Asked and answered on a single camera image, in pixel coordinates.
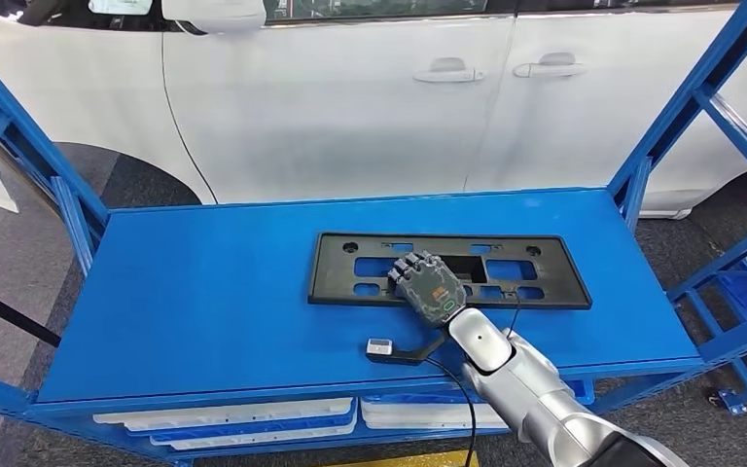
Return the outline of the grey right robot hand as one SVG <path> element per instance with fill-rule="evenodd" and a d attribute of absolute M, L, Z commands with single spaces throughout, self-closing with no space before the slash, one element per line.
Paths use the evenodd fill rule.
<path fill-rule="evenodd" d="M 425 250 L 397 259 L 387 277 L 432 328 L 442 328 L 466 307 L 466 291 L 460 279 L 440 256 Z"/>

